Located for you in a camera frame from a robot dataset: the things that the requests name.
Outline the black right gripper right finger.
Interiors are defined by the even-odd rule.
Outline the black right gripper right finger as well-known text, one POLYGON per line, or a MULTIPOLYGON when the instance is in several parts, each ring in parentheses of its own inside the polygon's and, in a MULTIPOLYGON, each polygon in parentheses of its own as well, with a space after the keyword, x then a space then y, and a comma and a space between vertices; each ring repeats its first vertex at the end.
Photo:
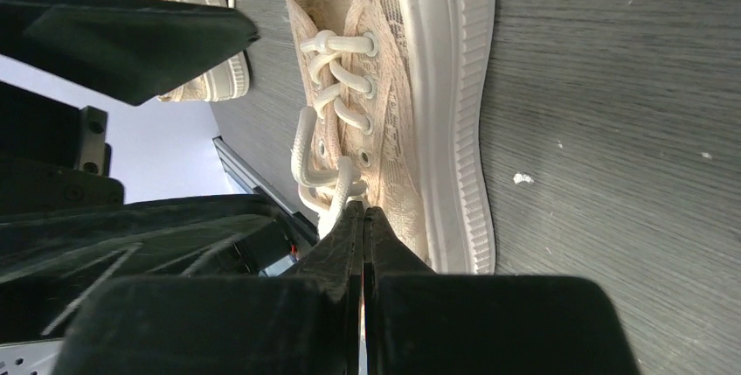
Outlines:
POLYGON ((595 282, 563 275, 438 274, 364 215, 372 374, 635 374, 617 312, 595 282))

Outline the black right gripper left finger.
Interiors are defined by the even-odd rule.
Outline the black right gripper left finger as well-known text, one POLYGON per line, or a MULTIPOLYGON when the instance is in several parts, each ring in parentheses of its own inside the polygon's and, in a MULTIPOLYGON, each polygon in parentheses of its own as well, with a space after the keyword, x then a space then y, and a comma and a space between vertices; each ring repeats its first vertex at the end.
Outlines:
POLYGON ((56 374, 356 374, 364 208, 277 277, 136 276, 97 288, 56 374))

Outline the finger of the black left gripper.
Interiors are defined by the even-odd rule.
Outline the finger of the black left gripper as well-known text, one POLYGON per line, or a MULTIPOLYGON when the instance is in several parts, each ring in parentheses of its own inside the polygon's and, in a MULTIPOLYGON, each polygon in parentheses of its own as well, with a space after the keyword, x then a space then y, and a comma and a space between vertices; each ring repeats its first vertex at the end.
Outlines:
POLYGON ((1 340, 62 337, 117 277, 258 275, 300 259, 315 226, 260 194, 173 198, 1 219, 1 340))
POLYGON ((115 17, 121 0, 1 0, 1 53, 132 106, 158 96, 120 50, 142 37, 115 17))

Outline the beige lace sneaker with laces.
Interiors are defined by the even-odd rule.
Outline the beige lace sneaker with laces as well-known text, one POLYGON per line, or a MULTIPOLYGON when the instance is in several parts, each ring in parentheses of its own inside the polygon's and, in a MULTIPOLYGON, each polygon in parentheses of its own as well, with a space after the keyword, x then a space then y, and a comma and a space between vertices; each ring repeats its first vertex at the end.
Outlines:
POLYGON ((481 100, 495 0, 285 0, 307 104, 291 173, 320 237, 380 207, 434 270, 493 274, 481 100))

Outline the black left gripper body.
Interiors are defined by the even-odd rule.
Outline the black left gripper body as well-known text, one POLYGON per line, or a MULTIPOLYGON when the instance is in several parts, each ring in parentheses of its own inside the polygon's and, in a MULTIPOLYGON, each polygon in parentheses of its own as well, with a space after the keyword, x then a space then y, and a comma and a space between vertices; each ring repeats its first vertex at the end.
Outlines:
POLYGON ((107 112, 1 85, 1 213, 120 205, 107 112))

